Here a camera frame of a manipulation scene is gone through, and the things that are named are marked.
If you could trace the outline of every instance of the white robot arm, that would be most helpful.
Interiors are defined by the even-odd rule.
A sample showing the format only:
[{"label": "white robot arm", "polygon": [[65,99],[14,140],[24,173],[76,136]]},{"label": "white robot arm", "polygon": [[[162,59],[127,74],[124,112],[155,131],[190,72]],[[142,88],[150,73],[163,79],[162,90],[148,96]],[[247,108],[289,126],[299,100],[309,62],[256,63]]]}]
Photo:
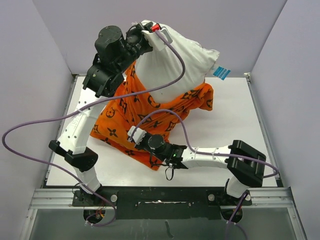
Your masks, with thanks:
[{"label": "white robot arm", "polygon": [[161,135],[152,135],[132,126],[128,136],[135,143],[135,148],[145,150],[159,159],[163,165],[172,169],[190,169],[212,167],[229,169],[233,176],[226,183],[226,194],[240,198],[248,188],[262,186],[265,166],[256,162],[245,161],[236,157],[219,154],[239,154],[266,161],[266,156],[241,140],[234,140],[232,145],[216,148],[189,148],[165,142]]},{"label": "white robot arm", "polygon": [[82,181],[80,187],[89,195],[92,193],[83,185],[97,191],[101,184],[94,167],[98,155],[87,147],[87,141],[106,104],[81,109],[97,100],[113,97],[124,81],[123,73],[139,56],[166,47],[156,35],[157,30],[169,43],[173,41],[165,27],[153,25],[152,22],[133,25],[125,38],[117,26],[107,26],[99,32],[94,44],[97,54],[92,67],[87,71],[76,106],[79,114],[72,118],[61,136],[49,144],[51,150],[63,156],[74,167],[77,177]]}]

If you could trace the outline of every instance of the orange patterned fabric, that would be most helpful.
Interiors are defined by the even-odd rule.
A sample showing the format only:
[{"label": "orange patterned fabric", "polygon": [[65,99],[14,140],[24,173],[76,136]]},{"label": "orange patterned fabric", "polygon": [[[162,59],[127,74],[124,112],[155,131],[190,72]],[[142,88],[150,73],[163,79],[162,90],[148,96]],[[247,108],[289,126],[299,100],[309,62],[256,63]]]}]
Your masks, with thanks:
[{"label": "orange patterned fabric", "polygon": [[[134,64],[125,71],[125,74],[127,75],[126,81],[117,89],[115,96],[145,90],[136,75]],[[127,141],[131,126],[136,126],[145,116],[159,109],[172,110],[182,120],[189,115],[192,109],[200,108],[211,111],[213,97],[213,88],[209,84],[203,83],[169,103],[156,103],[149,93],[112,100],[108,102],[100,114],[90,135],[106,142],[149,168],[158,170],[158,166],[151,165],[148,152],[136,150],[135,144]],[[166,142],[169,142],[170,132],[178,123],[179,120],[173,114],[160,112],[149,117],[141,125],[141,128],[151,134],[160,134]]]}]

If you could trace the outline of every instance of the screw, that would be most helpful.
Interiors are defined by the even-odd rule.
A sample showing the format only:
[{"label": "screw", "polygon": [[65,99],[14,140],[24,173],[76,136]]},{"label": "screw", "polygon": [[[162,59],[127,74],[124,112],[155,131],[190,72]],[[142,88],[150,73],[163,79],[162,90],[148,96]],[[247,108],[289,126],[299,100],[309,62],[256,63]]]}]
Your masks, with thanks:
[{"label": "screw", "polygon": [[215,200],[215,195],[209,194],[208,199],[209,201],[213,202]]},{"label": "screw", "polygon": [[245,197],[245,200],[250,201],[250,200],[251,200],[251,196],[248,194],[248,195]]},{"label": "screw", "polygon": [[115,194],[113,194],[111,197],[110,197],[110,200],[111,200],[111,202],[116,202],[117,201],[117,199],[118,199],[118,197],[117,197],[117,195],[115,195]]}]

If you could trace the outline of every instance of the black mounting plate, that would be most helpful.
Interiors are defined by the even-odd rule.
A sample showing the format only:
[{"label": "black mounting plate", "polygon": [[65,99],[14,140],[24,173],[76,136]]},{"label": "black mounting plate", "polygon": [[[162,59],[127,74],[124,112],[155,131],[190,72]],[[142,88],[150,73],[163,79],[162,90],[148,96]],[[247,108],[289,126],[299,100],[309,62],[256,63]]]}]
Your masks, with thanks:
[{"label": "black mounting plate", "polygon": [[[99,193],[108,200],[112,195],[117,196],[114,204],[117,206],[118,220],[190,218],[219,220],[220,206],[235,206],[239,202],[239,199],[226,195],[224,187],[103,186]],[[79,194],[79,190],[75,191],[72,206],[101,206],[81,200]],[[242,205],[250,206],[252,202],[245,200]]]}]

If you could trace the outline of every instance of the white pillow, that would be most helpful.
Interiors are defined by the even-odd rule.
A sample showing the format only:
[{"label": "white pillow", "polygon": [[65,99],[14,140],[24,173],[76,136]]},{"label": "white pillow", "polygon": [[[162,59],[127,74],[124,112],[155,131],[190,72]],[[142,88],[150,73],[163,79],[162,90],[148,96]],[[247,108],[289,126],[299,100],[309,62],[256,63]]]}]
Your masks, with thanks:
[{"label": "white pillow", "polygon": [[[151,21],[144,20],[143,25]],[[165,26],[170,33],[172,46],[181,55],[185,63],[185,74],[178,82],[166,88],[150,92],[156,103],[169,103],[179,95],[201,85],[219,57],[216,50],[207,50],[198,42],[182,36],[180,33]],[[135,64],[135,73],[143,86],[149,90],[172,82],[182,72],[182,67],[176,55],[166,47],[162,51],[153,50],[140,56]]]}]

